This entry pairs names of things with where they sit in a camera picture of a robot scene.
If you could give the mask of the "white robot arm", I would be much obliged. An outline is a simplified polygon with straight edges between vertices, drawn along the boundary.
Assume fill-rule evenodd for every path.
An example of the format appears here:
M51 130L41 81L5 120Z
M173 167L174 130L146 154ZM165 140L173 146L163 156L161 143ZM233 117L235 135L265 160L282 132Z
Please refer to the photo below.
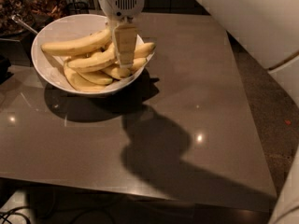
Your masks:
M112 27L141 13L118 0L98 0ZM195 0L261 65L299 106L299 0ZM299 149L268 224L299 223Z

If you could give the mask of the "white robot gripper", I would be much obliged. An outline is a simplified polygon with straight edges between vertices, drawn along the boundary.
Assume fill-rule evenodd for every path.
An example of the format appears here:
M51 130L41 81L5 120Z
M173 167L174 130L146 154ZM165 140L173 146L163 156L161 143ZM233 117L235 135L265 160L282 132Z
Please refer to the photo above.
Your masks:
M132 22L143 10L145 0L98 0L110 21ZM131 23L120 23L112 31L112 41L120 68L130 68L135 57L137 29Z

